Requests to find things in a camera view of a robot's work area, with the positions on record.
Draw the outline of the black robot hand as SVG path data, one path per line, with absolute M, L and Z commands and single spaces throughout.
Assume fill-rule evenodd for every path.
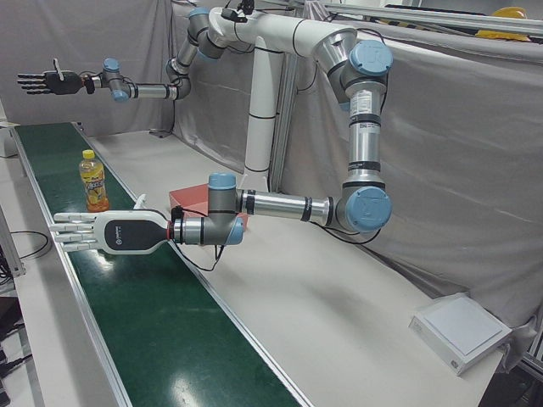
M 84 87 L 84 80 L 74 71 L 61 70 L 59 61 L 53 59 L 53 70 L 41 74 L 18 74 L 17 82 L 30 95 L 76 94 Z

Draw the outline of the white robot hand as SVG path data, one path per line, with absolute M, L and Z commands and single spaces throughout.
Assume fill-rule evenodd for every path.
M 103 250 L 107 254 L 151 254 L 171 239 L 167 218 L 155 209 L 57 213 L 49 231 L 65 252 Z

